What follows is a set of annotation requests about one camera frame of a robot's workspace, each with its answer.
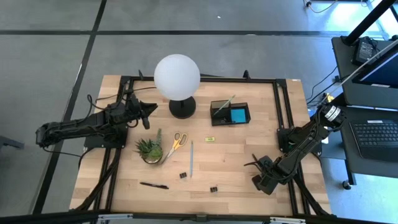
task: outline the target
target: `wooden table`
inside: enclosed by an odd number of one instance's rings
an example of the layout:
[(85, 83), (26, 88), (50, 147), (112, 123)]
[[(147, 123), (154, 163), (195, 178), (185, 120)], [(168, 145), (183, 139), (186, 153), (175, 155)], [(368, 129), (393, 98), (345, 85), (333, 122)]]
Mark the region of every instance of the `wooden table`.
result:
[[(103, 78), (99, 97), (118, 92), (121, 76), (106, 75)], [(135, 81), (134, 89), (154, 86), (154, 82)], [(305, 97), (300, 80), (287, 80), (290, 105), (296, 126), (309, 121)], [(247, 102), (250, 109), (249, 124), (234, 126), (211, 126), (210, 102), (225, 100), (236, 94), (232, 103)], [(150, 129), (140, 124), (129, 130), (126, 147), (122, 150), (116, 186), (113, 196), (114, 212), (148, 213), (207, 213), (235, 215), (291, 215), (287, 185), (278, 185), (271, 195), (258, 191), (251, 178), (259, 172), (252, 162), (251, 154), (269, 156), (272, 160), (281, 156), (276, 129), (278, 128), (274, 92), (271, 84), (264, 83), (216, 83), (201, 82), (194, 97), (197, 103), (195, 114), (188, 119), (176, 119), (169, 111), (169, 101), (158, 90), (137, 91), (136, 96), (145, 103), (157, 103), (158, 108), (149, 116)], [(116, 97), (98, 102), (104, 107), (115, 102)], [(281, 103), (285, 126), (287, 116)], [(173, 133), (188, 133), (188, 143), (180, 148), (164, 165), (146, 164), (134, 152), (135, 141), (140, 138), (155, 139), (162, 128), (162, 148), (168, 153), (173, 142)], [(205, 137), (215, 137), (215, 142), (205, 142)], [(193, 176), (189, 178), (190, 141), (194, 142)], [(103, 161), (104, 149), (89, 152), (81, 163), (70, 208), (79, 206), (96, 185)], [(320, 163), (312, 154), (302, 160), (306, 186), (326, 211), (330, 212), (328, 196)], [(186, 172), (188, 177), (180, 179)], [(147, 187), (139, 182), (164, 184), (170, 190)], [(211, 193), (210, 187), (218, 187)], [(300, 193), (295, 186), (299, 212), (303, 212)], [(107, 186), (101, 206), (104, 208)]]

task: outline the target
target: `black pen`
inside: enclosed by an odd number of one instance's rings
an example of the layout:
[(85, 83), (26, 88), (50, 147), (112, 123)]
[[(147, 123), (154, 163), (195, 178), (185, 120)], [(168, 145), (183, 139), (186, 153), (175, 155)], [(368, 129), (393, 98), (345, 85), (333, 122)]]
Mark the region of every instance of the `black pen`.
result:
[(157, 188), (161, 188), (161, 189), (166, 189), (166, 190), (169, 189), (169, 187), (166, 185), (157, 185), (157, 184), (150, 184), (150, 183), (145, 183), (145, 182), (140, 182), (140, 184), (149, 186), (149, 187), (157, 187)]

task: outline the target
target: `potted plant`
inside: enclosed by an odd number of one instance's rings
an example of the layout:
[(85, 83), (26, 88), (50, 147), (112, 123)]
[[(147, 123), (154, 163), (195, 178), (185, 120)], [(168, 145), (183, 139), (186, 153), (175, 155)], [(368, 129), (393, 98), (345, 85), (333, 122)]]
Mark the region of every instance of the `potted plant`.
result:
[(156, 141), (149, 139), (145, 141), (143, 139), (136, 142), (136, 147), (139, 150), (138, 153), (142, 160), (148, 164), (158, 163), (163, 156), (163, 150), (161, 147), (162, 143), (162, 130), (159, 128), (157, 130)]

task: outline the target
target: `lamp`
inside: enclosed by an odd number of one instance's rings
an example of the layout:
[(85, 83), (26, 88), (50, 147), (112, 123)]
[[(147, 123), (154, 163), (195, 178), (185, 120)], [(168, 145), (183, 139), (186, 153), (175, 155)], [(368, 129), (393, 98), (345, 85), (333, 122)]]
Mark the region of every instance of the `lamp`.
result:
[(156, 88), (170, 99), (171, 114), (180, 119), (191, 117), (196, 109), (192, 95), (200, 84), (196, 63), (185, 55), (169, 55), (157, 64), (154, 76)]

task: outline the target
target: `black lamp base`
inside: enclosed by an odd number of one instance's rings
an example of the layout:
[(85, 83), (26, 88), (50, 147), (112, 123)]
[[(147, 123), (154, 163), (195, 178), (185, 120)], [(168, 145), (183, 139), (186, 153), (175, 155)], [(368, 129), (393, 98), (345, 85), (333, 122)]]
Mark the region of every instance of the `black lamp base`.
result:
[(191, 117), (197, 108), (197, 104), (193, 97), (186, 100), (174, 101), (170, 100), (169, 109), (173, 116), (178, 119), (185, 119)]

